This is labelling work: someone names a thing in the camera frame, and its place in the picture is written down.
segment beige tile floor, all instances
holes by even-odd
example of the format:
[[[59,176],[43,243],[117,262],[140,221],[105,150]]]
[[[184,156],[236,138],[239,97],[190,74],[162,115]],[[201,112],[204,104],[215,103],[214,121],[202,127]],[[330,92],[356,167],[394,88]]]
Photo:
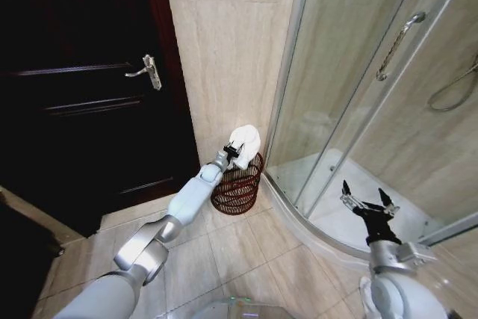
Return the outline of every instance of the beige tile floor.
[[[122,224],[111,221],[96,235],[69,244],[55,259],[33,318],[51,318],[92,280],[114,269],[112,258],[129,235],[164,213],[156,209]],[[121,218],[128,219],[125,213]],[[358,292],[362,273],[302,245],[262,189],[254,207],[240,216],[221,214],[208,202],[168,247],[164,269],[142,290],[132,318],[191,318],[205,304],[228,296],[280,305],[298,318],[363,316]]]

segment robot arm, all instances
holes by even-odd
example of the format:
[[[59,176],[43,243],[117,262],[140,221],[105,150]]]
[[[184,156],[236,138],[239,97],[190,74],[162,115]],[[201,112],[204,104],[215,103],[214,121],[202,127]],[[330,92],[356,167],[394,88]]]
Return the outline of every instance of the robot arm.
[[[400,207],[381,188],[379,193],[384,206],[357,199],[345,181],[342,187],[341,201],[364,220],[368,232],[371,298],[363,298],[362,293],[362,299],[367,307],[375,306],[383,319],[446,319],[447,313],[440,302],[415,280],[417,269],[436,257],[429,247],[402,244],[388,225]]]
[[[171,200],[167,215],[146,223],[114,257],[119,270],[98,278],[59,312],[56,319],[129,318],[137,305],[140,289],[150,283],[167,260],[163,245],[178,237],[194,221],[202,205],[219,184],[231,158],[238,151],[231,145],[218,152],[215,160],[201,168],[196,177]]]

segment shower enclosure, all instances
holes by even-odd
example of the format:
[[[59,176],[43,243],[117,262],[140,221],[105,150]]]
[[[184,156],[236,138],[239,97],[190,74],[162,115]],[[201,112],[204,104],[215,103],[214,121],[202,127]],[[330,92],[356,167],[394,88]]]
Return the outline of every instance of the shower enclosure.
[[[478,0],[294,0],[265,176],[321,240],[362,258],[342,181],[403,241],[478,224]]]

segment silver door handle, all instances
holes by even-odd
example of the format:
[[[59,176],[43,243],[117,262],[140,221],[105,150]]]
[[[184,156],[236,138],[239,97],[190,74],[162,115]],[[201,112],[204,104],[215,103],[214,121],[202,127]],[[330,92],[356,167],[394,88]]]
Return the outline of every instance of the silver door handle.
[[[147,72],[149,74],[149,77],[151,78],[152,86],[156,90],[161,90],[162,84],[161,84],[161,80],[159,79],[158,70],[156,69],[155,59],[152,56],[146,54],[144,55],[143,62],[144,62],[144,68],[142,68],[140,71],[137,71],[137,72],[127,72],[125,76],[127,78],[133,78],[135,76],[138,76]]]
[[[388,51],[387,56],[385,56],[385,59],[383,59],[380,69],[376,72],[376,76],[375,76],[376,80],[384,81],[388,77],[388,74],[385,71],[387,69],[387,65],[390,63],[390,60],[393,58],[395,52],[400,46],[400,43],[402,42],[406,33],[410,30],[412,25],[414,25],[415,23],[424,21],[425,17],[426,17],[425,12],[419,11],[418,13],[413,14],[412,17],[408,20],[408,22],[405,23],[403,28],[400,30],[400,33],[398,33],[397,39],[395,39],[394,44],[391,46],[390,50]]]

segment door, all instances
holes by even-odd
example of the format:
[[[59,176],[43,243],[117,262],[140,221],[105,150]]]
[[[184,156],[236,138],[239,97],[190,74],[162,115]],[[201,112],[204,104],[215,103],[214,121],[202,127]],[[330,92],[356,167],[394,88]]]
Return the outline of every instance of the door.
[[[1,184],[83,235],[199,169],[168,0],[1,0]],[[160,90],[144,67],[155,59]]]

